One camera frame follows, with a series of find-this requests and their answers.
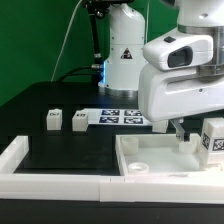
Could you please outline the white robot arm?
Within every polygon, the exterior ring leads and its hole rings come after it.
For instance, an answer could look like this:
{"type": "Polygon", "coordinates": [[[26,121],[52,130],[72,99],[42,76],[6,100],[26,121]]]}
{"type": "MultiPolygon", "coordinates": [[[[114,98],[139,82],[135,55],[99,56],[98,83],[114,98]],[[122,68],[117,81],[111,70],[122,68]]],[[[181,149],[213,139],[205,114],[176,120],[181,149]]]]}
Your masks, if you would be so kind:
{"type": "Polygon", "coordinates": [[[151,122],[224,109],[224,0],[161,1],[179,10],[177,26],[148,43],[142,16],[112,4],[100,90],[137,95],[151,122]]]}

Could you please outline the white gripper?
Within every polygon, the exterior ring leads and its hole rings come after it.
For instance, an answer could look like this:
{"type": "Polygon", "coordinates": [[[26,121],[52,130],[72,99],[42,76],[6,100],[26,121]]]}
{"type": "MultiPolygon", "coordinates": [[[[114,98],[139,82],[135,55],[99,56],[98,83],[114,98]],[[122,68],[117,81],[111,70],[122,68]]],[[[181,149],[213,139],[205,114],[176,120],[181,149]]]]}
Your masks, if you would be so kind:
{"type": "Polygon", "coordinates": [[[141,113],[150,121],[171,119],[176,138],[188,142],[182,117],[224,109],[224,76],[199,74],[199,67],[213,57],[212,37],[169,32],[147,43],[143,55],[141,113]]]}

